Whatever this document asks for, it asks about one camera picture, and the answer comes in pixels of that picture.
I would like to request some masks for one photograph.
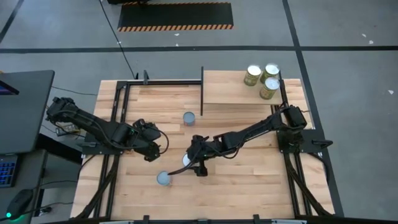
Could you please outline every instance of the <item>yellow-black hazard tape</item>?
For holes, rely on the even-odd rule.
[[[170,31],[170,30],[221,30],[232,29],[231,24],[213,25],[176,25],[176,26],[139,26],[139,27],[119,27],[119,32],[144,32],[144,31]]]
[[[230,2],[175,2],[175,3],[146,3],[148,5],[164,5],[164,4],[223,4]],[[138,2],[125,2],[123,6],[138,4]]]

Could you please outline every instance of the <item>computer screen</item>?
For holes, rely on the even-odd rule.
[[[0,95],[18,95],[19,91],[0,80]]]

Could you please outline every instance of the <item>concrete floor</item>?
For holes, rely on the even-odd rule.
[[[288,1],[301,46],[398,45],[398,1]],[[17,2],[0,1],[0,30]],[[230,2],[233,30],[117,35],[123,47],[293,46],[282,1]],[[121,6],[104,1],[104,7],[116,29]],[[81,47],[118,47],[98,0],[24,0],[7,34],[0,39],[0,51]],[[329,152],[344,213],[347,217],[398,220],[398,151],[394,144],[398,127],[398,52],[335,50],[307,51],[303,56],[325,136],[334,141]],[[301,78],[294,51],[126,52],[126,57],[134,72],[146,69],[151,78],[199,78],[200,66],[244,70],[251,63],[267,62],[278,63],[285,78]],[[0,54],[0,70],[45,69],[55,70],[54,86],[85,93],[96,93],[100,80],[132,77],[120,52]],[[53,96],[72,97],[90,112],[95,106],[95,96],[54,89],[50,99]],[[56,138],[44,128],[41,132]],[[70,198],[62,200],[73,200],[69,191],[65,195]],[[55,198],[62,191],[52,194]],[[70,212],[70,207],[59,209],[59,214]]]

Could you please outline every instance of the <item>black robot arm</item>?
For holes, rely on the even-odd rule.
[[[131,150],[144,155],[146,161],[153,161],[160,156],[159,146],[154,142],[160,137],[160,131],[154,123],[137,120],[132,126],[126,123],[105,121],[79,109],[71,98],[53,99],[47,109],[47,118],[52,124],[71,122],[92,134],[106,147],[117,150]]]
[[[283,123],[280,114],[285,115],[287,124]],[[307,122],[300,110],[296,106],[281,108],[266,119],[238,132],[231,131],[213,137],[213,141],[206,141],[209,137],[194,135],[191,146],[187,149],[187,155],[191,161],[187,166],[180,170],[171,172],[169,175],[179,174],[187,169],[193,169],[197,176],[207,176],[207,169],[204,161],[214,157],[224,157],[233,159],[238,154],[239,149],[244,143],[270,131],[288,131],[292,136],[299,135],[305,128]]]

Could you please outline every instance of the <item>yellow can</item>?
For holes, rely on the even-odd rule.
[[[260,90],[261,98],[270,100],[274,96],[276,90],[279,89],[279,86],[280,84],[278,79],[272,77],[267,78]]]
[[[279,74],[279,66],[275,63],[268,63],[266,65],[266,69],[264,69],[264,72],[261,75],[260,82],[264,83],[267,78],[272,77],[276,78],[277,75]]]
[[[261,68],[257,65],[250,65],[244,76],[244,84],[247,86],[255,86],[261,75]]]

